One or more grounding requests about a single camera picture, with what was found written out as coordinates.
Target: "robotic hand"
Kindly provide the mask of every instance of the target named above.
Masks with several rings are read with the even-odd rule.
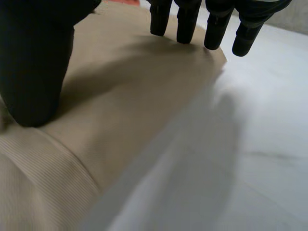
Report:
[[[232,52],[237,56],[248,54],[263,24],[292,0],[205,0],[210,12],[207,20],[204,46],[216,50],[224,37],[234,8],[241,24],[236,32]],[[168,24],[172,0],[148,0],[151,4],[151,33],[163,36]],[[202,0],[175,0],[179,6],[177,41],[190,43],[196,26]]]

